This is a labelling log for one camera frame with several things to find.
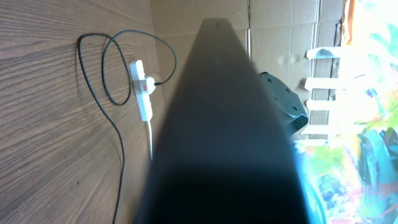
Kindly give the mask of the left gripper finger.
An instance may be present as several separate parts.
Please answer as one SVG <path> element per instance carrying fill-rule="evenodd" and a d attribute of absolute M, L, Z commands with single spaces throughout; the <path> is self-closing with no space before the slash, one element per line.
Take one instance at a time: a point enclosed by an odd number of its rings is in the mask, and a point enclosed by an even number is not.
<path fill-rule="evenodd" d="M 308 223 L 292 142 L 229 20 L 205 19 L 135 223 Z"/>

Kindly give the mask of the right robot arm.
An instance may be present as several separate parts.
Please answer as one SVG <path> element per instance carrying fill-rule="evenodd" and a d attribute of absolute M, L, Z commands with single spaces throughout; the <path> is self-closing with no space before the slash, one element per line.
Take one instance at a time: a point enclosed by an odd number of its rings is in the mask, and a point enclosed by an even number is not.
<path fill-rule="evenodd" d="M 308 124 L 308 114 L 298 94 L 270 73 L 260 73 L 259 79 L 274 103 L 280 122 L 289 136 Z"/>

